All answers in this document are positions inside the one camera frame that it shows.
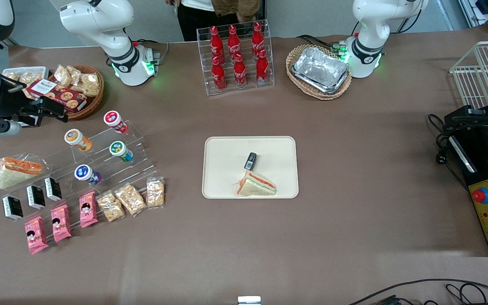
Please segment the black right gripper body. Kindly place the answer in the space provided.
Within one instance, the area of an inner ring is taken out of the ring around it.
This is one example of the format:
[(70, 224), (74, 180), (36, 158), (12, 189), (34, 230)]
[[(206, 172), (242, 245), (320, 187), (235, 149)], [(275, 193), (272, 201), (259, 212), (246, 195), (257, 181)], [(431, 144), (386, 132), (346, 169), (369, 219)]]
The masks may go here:
[(19, 112), (39, 111), (36, 101), (27, 98), (21, 89), (9, 92), (10, 86), (0, 85), (0, 128), (8, 128), (10, 123), (19, 124)]

